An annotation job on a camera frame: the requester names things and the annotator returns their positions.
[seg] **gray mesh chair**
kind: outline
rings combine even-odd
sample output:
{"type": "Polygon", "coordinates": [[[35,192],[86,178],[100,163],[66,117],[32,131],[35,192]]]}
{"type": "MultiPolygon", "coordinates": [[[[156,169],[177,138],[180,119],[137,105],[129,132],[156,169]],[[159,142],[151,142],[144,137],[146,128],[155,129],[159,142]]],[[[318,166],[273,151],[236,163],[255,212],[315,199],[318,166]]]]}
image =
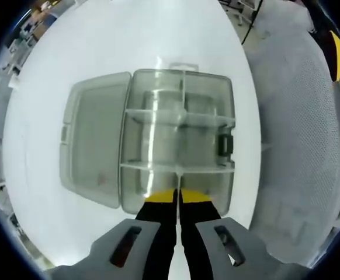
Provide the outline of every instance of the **gray mesh chair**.
{"type": "Polygon", "coordinates": [[[251,224],[268,252],[307,265],[340,210],[340,94],[307,32],[248,54],[261,117],[261,179],[251,224]]]}

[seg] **white tabletop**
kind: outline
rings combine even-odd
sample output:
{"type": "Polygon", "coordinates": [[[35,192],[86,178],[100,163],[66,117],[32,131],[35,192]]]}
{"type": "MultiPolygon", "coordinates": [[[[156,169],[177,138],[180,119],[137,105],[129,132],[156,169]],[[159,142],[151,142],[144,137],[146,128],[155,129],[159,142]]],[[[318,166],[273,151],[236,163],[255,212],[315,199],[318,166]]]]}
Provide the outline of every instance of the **white tabletop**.
{"type": "Polygon", "coordinates": [[[4,128],[4,170],[13,208],[30,240],[55,265],[86,257],[93,241],[134,217],[61,185],[59,147],[71,86],[101,75],[167,68],[172,62],[197,64],[199,72],[232,81],[237,122],[227,216],[245,227],[251,223],[261,164],[258,105],[244,50],[218,1],[88,0],[63,14],[33,49],[4,128]]]}

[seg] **black cable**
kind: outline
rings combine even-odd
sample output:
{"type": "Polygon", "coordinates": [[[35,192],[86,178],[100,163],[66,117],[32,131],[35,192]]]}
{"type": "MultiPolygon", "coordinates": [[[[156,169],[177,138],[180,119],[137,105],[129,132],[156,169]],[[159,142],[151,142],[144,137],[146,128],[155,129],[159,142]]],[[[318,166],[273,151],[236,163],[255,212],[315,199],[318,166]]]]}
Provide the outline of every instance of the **black cable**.
{"type": "Polygon", "coordinates": [[[242,45],[245,43],[245,41],[246,41],[246,39],[247,39],[247,37],[248,37],[248,35],[249,35],[249,32],[251,31],[251,29],[252,29],[252,27],[253,27],[253,23],[254,23],[254,21],[256,20],[257,15],[258,15],[258,12],[259,12],[259,10],[260,10],[260,8],[261,8],[261,6],[262,6],[262,2],[263,2],[263,0],[261,0],[260,3],[258,4],[257,11],[256,11],[256,12],[253,12],[253,14],[252,14],[251,25],[249,25],[248,31],[247,31],[247,33],[246,33],[244,39],[242,39],[242,42],[241,42],[242,45]]]}

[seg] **white table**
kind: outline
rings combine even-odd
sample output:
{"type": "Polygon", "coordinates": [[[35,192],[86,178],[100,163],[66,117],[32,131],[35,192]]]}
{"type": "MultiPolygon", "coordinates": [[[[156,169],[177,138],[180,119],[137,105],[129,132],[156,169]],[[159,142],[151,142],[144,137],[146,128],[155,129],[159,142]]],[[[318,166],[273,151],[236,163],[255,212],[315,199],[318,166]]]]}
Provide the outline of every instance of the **white table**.
{"type": "Polygon", "coordinates": [[[217,0],[89,0],[66,11],[35,46],[12,93],[4,129],[13,208],[30,240],[55,265],[84,258],[94,240],[134,217],[61,185],[60,137],[71,86],[101,75],[167,68],[171,62],[198,64],[200,72],[232,81],[236,170],[227,216],[249,226],[261,130],[247,59],[223,8],[217,0]]]}

